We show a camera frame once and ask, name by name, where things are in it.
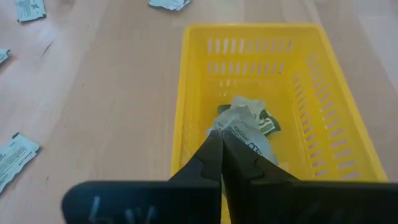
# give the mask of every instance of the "yellow plastic basket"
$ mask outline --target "yellow plastic basket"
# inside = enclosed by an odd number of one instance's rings
[[[386,180],[328,37],[317,25],[186,29],[172,174],[205,140],[218,105],[231,103],[234,95],[266,102],[282,128],[269,136],[271,148],[281,168],[297,178]]]

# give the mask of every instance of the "trash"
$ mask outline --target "trash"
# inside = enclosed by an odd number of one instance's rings
[[[242,96],[235,96],[232,105],[247,105],[263,135],[268,136],[281,130],[279,122],[265,109],[265,103],[263,101],[249,100]],[[219,105],[217,108],[218,114],[220,115],[230,107],[231,105]]]
[[[222,112],[215,119],[213,127],[207,133],[210,133],[211,130],[223,131],[225,129],[231,131],[259,155],[275,165],[278,164],[268,139],[260,132],[259,125],[247,105],[236,106],[233,104],[230,109]]]
[[[179,11],[190,2],[191,0],[149,0],[148,4],[152,7],[163,7],[171,11]]]
[[[0,49],[0,64],[8,58],[9,49]]]
[[[43,0],[16,0],[18,22],[46,17]]]
[[[0,147],[0,193],[16,174],[38,153],[40,146],[16,133],[12,140]]]

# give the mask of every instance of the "torn paper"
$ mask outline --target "torn paper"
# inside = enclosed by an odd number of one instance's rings
[[[0,64],[8,58],[9,49],[0,49]]]
[[[32,21],[46,16],[43,0],[16,0],[18,22]]]
[[[17,133],[0,148],[0,193],[22,168],[38,153],[40,146]]]
[[[152,7],[162,7],[171,11],[179,11],[189,4],[191,0],[149,0]]]
[[[266,110],[266,104],[263,101],[249,100],[242,96],[235,96],[231,107],[239,105],[247,105],[249,107],[263,135],[268,136],[280,131],[279,122]]]
[[[223,131],[225,129],[231,131],[231,133],[260,156],[278,165],[278,160],[271,149],[268,139],[260,132],[259,125],[256,123],[247,105],[234,105],[222,112],[214,120],[213,127],[207,133],[210,133],[211,130]]]

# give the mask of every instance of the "black plastic part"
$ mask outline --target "black plastic part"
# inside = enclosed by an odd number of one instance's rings
[[[170,181],[214,180],[221,186],[223,139],[219,131],[212,131],[188,163]]]
[[[398,184],[300,181],[223,132],[231,223],[398,223]]]
[[[168,182],[87,182],[62,201],[67,223],[220,223],[223,140],[212,131]]]
[[[229,131],[212,131],[168,182],[87,182],[62,201],[67,223],[398,223],[398,185],[300,181]]]
[[[66,223],[220,223],[220,189],[209,182],[86,182],[62,201]]]

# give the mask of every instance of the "wooden table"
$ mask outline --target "wooden table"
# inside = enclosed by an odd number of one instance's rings
[[[170,171],[184,27],[193,22],[317,22],[333,43],[391,180],[398,180],[398,98],[350,0],[45,1],[20,25],[0,0],[0,142],[21,132],[41,153],[0,195],[0,223],[61,223],[84,180],[159,180]]]

